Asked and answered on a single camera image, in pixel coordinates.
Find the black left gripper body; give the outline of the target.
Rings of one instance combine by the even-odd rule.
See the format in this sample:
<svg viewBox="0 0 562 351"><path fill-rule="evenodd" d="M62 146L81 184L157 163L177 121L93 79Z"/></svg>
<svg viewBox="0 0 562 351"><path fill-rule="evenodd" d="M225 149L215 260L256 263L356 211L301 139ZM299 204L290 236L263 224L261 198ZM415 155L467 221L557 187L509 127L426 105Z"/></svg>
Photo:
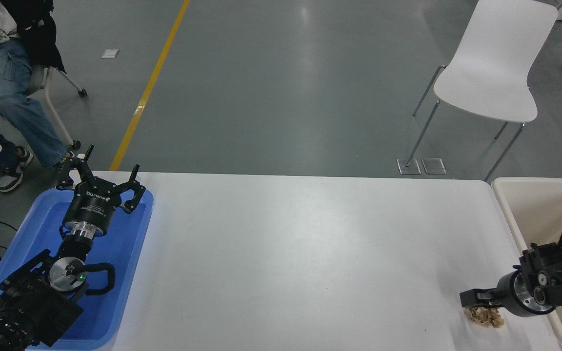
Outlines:
<svg viewBox="0 0 562 351"><path fill-rule="evenodd" d="M73 230L75 225L86 223L95 227L97 233L106 233L121 202L121 196L114 189L79 183L62 224Z"/></svg>

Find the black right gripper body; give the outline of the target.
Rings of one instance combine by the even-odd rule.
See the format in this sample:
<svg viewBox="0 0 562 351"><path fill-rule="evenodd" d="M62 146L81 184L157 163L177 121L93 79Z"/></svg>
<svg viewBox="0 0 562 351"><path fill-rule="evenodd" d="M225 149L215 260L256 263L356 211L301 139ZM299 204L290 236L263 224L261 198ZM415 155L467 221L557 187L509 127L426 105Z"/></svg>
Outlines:
<svg viewBox="0 0 562 351"><path fill-rule="evenodd" d="M513 271L500 278L497 284L497 302L516 316L526 316L525 306L515 292L515 281L519 273L519 271Z"/></svg>

